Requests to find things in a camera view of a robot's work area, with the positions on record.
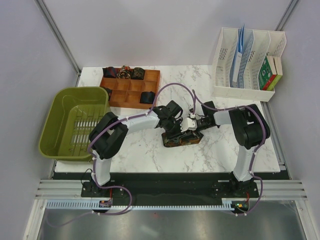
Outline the floral brown green tie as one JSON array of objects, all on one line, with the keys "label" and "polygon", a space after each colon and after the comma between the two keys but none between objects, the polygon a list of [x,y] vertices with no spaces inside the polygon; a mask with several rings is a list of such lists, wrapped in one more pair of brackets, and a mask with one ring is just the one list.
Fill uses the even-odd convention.
[{"label": "floral brown green tie", "polygon": [[170,135],[167,132],[161,134],[163,146],[166,148],[195,145],[202,140],[203,136],[201,132],[192,130],[176,135]]}]

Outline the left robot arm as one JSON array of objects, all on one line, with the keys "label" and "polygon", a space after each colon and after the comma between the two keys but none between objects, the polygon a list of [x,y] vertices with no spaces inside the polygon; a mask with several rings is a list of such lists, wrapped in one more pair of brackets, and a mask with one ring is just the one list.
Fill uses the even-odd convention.
[{"label": "left robot arm", "polygon": [[137,115],[116,116],[107,112],[89,134],[88,152],[93,159],[92,191],[99,197],[110,191],[112,158],[119,152],[127,135],[147,129],[162,128],[179,134],[183,109],[173,100],[165,106],[152,106]]}]

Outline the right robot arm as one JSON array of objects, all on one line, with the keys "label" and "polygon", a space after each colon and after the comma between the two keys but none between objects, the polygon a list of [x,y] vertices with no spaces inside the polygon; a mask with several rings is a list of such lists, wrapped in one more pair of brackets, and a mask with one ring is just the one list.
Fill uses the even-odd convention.
[{"label": "right robot arm", "polygon": [[271,135],[270,128],[256,104],[241,105],[224,109],[215,108],[212,101],[201,104],[203,113],[209,117],[198,126],[203,129],[231,125],[239,144],[236,165],[232,171],[235,181],[229,191],[235,197],[247,191],[246,181],[254,178],[254,162],[258,150]]}]

